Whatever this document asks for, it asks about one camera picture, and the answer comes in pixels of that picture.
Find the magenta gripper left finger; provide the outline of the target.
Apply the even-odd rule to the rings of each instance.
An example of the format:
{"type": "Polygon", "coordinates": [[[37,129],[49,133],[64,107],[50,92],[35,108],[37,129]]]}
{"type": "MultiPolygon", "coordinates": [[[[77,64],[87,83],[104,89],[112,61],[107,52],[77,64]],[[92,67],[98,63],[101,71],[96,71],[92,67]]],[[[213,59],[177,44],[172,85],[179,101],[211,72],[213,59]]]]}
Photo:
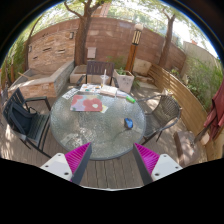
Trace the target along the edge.
{"type": "Polygon", "coordinates": [[[86,143],[66,154],[55,154],[41,169],[79,185],[91,153],[92,145],[86,143]]]}

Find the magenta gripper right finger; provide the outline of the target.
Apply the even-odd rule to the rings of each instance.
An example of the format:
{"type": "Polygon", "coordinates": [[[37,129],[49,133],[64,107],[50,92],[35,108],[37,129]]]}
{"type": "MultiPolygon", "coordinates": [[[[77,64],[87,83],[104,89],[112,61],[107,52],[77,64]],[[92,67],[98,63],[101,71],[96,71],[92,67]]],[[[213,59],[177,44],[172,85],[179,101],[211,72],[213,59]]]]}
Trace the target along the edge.
{"type": "Polygon", "coordinates": [[[145,185],[182,169],[168,154],[159,155],[137,143],[133,144],[133,154],[145,185]]]}

